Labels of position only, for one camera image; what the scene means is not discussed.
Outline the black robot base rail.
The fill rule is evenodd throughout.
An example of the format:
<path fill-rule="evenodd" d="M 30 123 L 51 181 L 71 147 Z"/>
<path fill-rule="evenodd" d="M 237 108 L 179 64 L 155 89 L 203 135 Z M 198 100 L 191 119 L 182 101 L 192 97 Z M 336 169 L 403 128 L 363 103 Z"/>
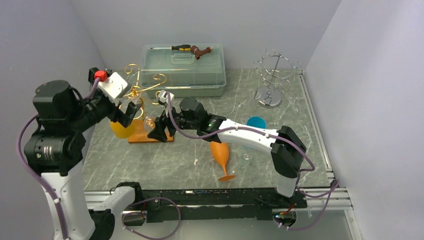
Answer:
<path fill-rule="evenodd" d="M 280 195 L 272 187 L 228 189 L 144 190 L 146 203 L 125 209 L 128 226 L 181 220 L 256 219 L 268 221 L 275 215 L 289 215 L 307 208 L 298 192 Z"/>

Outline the gold wire wine glass rack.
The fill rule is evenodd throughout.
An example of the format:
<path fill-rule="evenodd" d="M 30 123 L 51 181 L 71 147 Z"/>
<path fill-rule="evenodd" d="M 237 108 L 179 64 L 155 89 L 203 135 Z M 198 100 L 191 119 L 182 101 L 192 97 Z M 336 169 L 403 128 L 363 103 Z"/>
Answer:
<path fill-rule="evenodd" d="M 124 72 L 127 75 L 131 75 L 132 73 L 135 73 L 135 72 L 137 74 L 135 85 L 131 87 L 129 93 L 124 95 L 124 97 L 128 98 L 129 100 L 135 101 L 136 103 L 142 104 L 140 108 L 140 113 L 137 114 L 132 121 L 133 123 L 135 123 L 135 132 L 133 135 L 131 135 L 127 139 L 127 142 L 129 144 L 159 143 L 158 140 L 147 137 L 149 131 L 146 131 L 144 128 L 144 118 L 145 116 L 148 116 L 148 115 L 145 112 L 146 105 L 145 105 L 145 99 L 142 97 L 142 93 L 146 92 L 147 90 L 151 90 L 153 88 L 159 87 L 160 85 L 163 85 L 168 78 L 162 73 L 154 74 L 152 78 L 153 80 L 158 81 L 158 83 L 147 88 L 142 88 L 141 86 L 139 86 L 142 70 L 137 64 L 131 63 L 127 65 L 124 68 Z"/>

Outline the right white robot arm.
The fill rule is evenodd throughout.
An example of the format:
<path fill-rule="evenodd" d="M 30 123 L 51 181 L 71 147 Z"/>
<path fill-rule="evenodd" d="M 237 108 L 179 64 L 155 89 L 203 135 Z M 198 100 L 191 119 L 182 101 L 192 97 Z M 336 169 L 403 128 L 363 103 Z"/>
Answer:
<path fill-rule="evenodd" d="M 207 112 L 194 97 L 180 102 L 180 112 L 164 97 L 158 102 L 165 110 L 154 120 L 154 127 L 147 135 L 149 138 L 166 143 L 176 132 L 195 130 L 196 135 L 191 139 L 238 144 L 269 154 L 279 175 L 276 203 L 287 208 L 295 201 L 294 193 L 307 148 L 292 128 L 283 125 L 280 129 L 264 129 L 243 125 Z"/>

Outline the clear wine glass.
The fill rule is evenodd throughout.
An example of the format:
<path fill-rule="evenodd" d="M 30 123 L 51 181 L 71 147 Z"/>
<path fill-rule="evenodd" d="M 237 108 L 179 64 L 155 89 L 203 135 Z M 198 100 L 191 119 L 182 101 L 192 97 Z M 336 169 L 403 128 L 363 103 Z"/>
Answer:
<path fill-rule="evenodd" d="M 155 120 L 156 120 L 156 116 L 152 115 L 152 116 L 145 116 L 144 120 L 143 120 L 143 126 L 144 129 L 148 132 L 152 131 L 156 124 L 155 124 Z"/>

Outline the yellow frosted wine glass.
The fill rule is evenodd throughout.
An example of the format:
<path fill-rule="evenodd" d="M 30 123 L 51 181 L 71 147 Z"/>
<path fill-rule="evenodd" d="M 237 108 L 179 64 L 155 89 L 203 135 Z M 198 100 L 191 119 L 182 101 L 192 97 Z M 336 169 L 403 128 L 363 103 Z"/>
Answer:
<path fill-rule="evenodd" d="M 111 121 L 109 125 L 114 135 L 119 139 L 128 139 L 136 131 L 134 123 L 131 123 L 128 127 L 124 127 L 119 122 Z"/>

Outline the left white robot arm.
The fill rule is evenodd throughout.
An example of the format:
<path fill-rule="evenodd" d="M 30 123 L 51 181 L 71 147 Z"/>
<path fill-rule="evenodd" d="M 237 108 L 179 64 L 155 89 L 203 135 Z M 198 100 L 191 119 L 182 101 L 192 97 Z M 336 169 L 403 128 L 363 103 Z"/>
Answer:
<path fill-rule="evenodd" d="M 120 99 L 132 86 L 117 72 L 93 67 L 88 81 L 86 97 L 66 80 L 41 84 L 32 100 L 37 128 L 25 145 L 20 138 L 16 141 L 23 166 L 44 191 L 56 240 L 108 240 L 122 211 L 137 210 L 144 203 L 140 184 L 123 182 L 99 205 L 87 205 L 84 132 L 106 118 L 128 129 L 141 107 L 130 102 L 121 111 Z"/>

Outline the orange plastic wine glass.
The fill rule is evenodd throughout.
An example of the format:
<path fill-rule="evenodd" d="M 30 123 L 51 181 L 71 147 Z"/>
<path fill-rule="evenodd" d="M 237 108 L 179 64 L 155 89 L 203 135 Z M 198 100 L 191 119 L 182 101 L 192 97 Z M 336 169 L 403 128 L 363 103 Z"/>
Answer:
<path fill-rule="evenodd" d="M 213 159 L 217 164 L 222 167 L 224 176 L 220 177 L 218 180 L 220 182 L 227 182 L 235 178 L 235 175 L 227 173 L 227 163 L 230 157 L 230 149 L 227 143 L 222 142 L 210 142 L 209 143 L 210 152 Z"/>

